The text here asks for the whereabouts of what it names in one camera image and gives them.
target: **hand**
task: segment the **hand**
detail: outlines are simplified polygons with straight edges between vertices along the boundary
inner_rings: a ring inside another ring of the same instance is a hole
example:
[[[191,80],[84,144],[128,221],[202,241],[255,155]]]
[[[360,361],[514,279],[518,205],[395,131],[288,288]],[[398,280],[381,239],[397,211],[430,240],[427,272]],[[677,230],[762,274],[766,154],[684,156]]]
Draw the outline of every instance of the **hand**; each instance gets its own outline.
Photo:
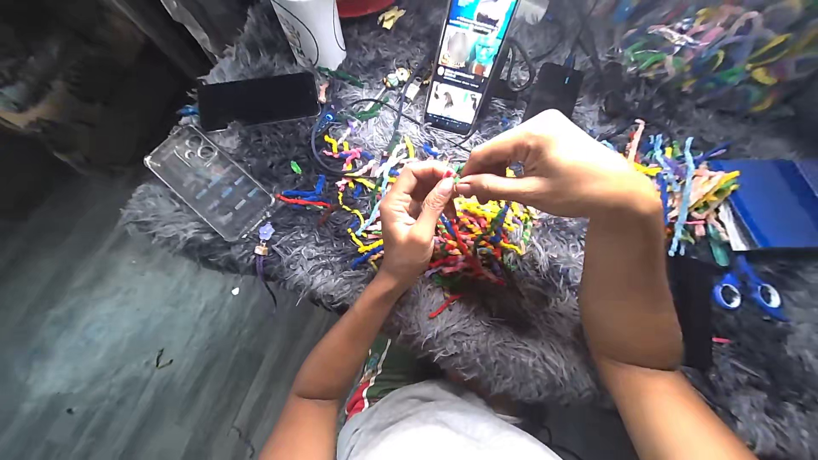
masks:
[[[522,178],[507,178],[520,161]],[[661,209],[653,183],[617,152],[583,132],[557,110],[546,110],[475,148],[457,192],[512,200],[564,217]]]
[[[454,178],[439,161],[411,163],[380,203],[384,262],[380,271],[411,285],[432,258],[434,229],[454,196]]]

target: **gray fluffy rug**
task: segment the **gray fluffy rug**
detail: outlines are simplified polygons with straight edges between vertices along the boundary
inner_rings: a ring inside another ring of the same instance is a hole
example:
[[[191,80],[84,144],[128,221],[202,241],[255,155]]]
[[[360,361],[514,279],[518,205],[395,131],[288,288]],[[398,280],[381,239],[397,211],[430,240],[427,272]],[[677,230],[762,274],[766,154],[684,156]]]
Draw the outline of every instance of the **gray fluffy rug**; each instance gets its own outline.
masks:
[[[373,97],[395,60],[400,63],[423,56],[438,37],[444,7],[445,2],[430,0],[408,3],[407,14],[392,31],[378,27],[372,16],[345,22],[348,56],[343,69],[368,85],[364,89],[344,85],[342,99]],[[554,40],[542,27],[526,24],[518,24],[513,36],[532,54],[549,48]],[[564,48],[553,61],[564,59]],[[262,2],[250,10],[238,44],[204,79],[215,83],[299,70],[292,62],[272,8]],[[579,65],[589,66],[582,60]],[[524,70],[516,68],[515,77],[522,79]],[[586,87],[593,87],[593,83],[589,78]],[[608,132],[616,123],[602,120],[598,98],[586,93],[574,118],[585,129]],[[422,116],[424,94],[421,92],[420,101],[407,113]],[[494,101],[479,133],[466,145],[477,145],[499,133],[501,117],[517,124],[522,107]],[[362,135],[353,136],[351,143],[371,151],[382,150],[394,120],[392,113],[383,113],[368,122]],[[214,141],[275,192],[309,188],[317,174],[310,160],[311,125],[312,120],[300,120],[254,128],[231,126]],[[679,137],[696,136],[694,148],[699,150],[729,139],[735,146],[731,156],[798,157],[797,148],[779,135],[775,124],[738,120],[682,105],[670,125]],[[402,131],[447,149],[439,133],[422,132],[409,123],[402,124]],[[463,152],[450,152],[465,158]],[[290,160],[299,162],[304,176],[292,173]],[[357,255],[344,230],[352,216],[336,212],[322,226],[317,225],[319,217],[316,211],[276,208],[267,275],[328,309],[343,311],[373,273],[349,268]],[[158,180],[137,188],[123,210],[122,223],[207,267],[234,273],[254,271],[254,241],[225,242]],[[403,343],[444,368],[479,379],[494,393],[507,393],[523,401],[565,404],[604,400],[585,350],[577,309],[584,232],[581,220],[545,217],[535,227],[528,253],[515,261],[519,270],[513,288],[486,291],[476,286],[474,295],[429,320],[429,312],[443,302],[443,293],[423,279],[402,298],[389,328]],[[814,284],[818,264],[808,258],[767,257],[757,268],[783,293],[793,321],[765,322],[760,310],[750,304],[729,314],[716,311],[715,335],[729,337],[733,344],[714,350],[715,365],[709,374],[688,373],[757,454],[764,458],[814,458],[818,455],[818,287]]]

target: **wooden floor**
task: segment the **wooden floor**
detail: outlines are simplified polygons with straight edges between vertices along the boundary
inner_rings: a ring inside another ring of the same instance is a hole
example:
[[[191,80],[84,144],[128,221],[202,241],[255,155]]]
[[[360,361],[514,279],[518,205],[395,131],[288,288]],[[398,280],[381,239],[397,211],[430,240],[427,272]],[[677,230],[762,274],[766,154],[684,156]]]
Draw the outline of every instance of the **wooden floor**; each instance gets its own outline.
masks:
[[[0,228],[4,459],[250,458],[335,321],[117,228],[136,183],[69,179]]]

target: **scissors handle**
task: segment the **scissors handle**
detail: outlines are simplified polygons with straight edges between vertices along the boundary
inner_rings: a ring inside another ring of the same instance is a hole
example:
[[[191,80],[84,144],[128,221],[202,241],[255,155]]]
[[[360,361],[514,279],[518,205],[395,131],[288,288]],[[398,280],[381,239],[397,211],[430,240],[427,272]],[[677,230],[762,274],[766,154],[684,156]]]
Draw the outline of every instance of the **scissors handle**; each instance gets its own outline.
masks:
[[[778,290],[770,283],[762,281],[743,255],[736,257],[735,261],[738,264],[738,270],[747,277],[747,286],[753,300],[764,310],[764,313],[779,321],[789,321],[781,311],[781,294],[779,294]]]
[[[735,310],[741,306],[741,292],[739,292],[739,279],[728,273],[721,281],[713,287],[713,299],[723,309]],[[730,293],[730,300],[725,299],[725,293]]]

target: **blue folder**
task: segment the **blue folder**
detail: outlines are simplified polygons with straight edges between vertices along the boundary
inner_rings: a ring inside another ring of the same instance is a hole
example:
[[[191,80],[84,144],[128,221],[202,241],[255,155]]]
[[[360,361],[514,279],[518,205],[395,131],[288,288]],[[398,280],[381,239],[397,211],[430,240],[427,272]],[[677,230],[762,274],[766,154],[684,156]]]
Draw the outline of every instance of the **blue folder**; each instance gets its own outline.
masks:
[[[741,171],[729,201],[753,249],[818,247],[818,160],[711,160]]]

